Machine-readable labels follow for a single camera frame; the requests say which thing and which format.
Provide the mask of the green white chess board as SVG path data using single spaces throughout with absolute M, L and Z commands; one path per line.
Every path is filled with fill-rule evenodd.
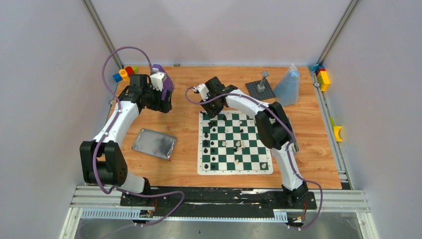
M 260 141 L 251 117 L 241 111 L 221 111 L 214 118 L 206 111 L 199 113 L 199 175 L 269 175 L 273 172 L 270 149 Z

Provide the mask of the silver metal tin box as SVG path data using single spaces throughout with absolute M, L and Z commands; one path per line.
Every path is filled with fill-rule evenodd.
M 292 134 L 293 134 L 293 136 L 292 136 L 292 142 L 294 143 L 294 146 L 293 146 L 293 153 L 294 153 L 294 154 L 297 154 L 297 153 L 299 153 L 299 152 L 300 152 L 300 148 L 299 148 L 299 144 L 298 144 L 298 142 L 297 142 L 296 133 L 295 133 L 295 131 L 294 131 L 293 124 L 292 124 L 292 121 L 291 121 L 290 117 L 289 117 L 289 116 L 287 116 L 287 119 L 288 119 L 289 124 L 290 124 L 291 132 L 292 132 Z

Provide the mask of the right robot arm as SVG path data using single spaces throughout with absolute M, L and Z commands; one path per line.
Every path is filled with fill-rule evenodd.
M 280 103 L 259 101 L 234 85 L 225 86 L 218 77 L 193 88 L 201 96 L 199 105 L 215 117 L 224 107 L 241 111 L 255 120 L 260 141 L 271 151 L 281 171 L 284 201 L 296 208 L 304 201 L 308 186 L 301 176 L 294 156 L 296 138 L 293 128 Z

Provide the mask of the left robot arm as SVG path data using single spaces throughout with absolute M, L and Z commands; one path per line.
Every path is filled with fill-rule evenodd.
M 129 85 L 117 97 L 114 111 L 103 129 L 91 141 L 81 143 L 82 172 L 86 183 L 133 192 L 133 199 L 146 206 L 152 201 L 149 181 L 129 172 L 120 146 L 142 109 L 162 113 L 172 109 L 174 85 L 163 71 L 151 75 L 132 74 L 129 80 Z

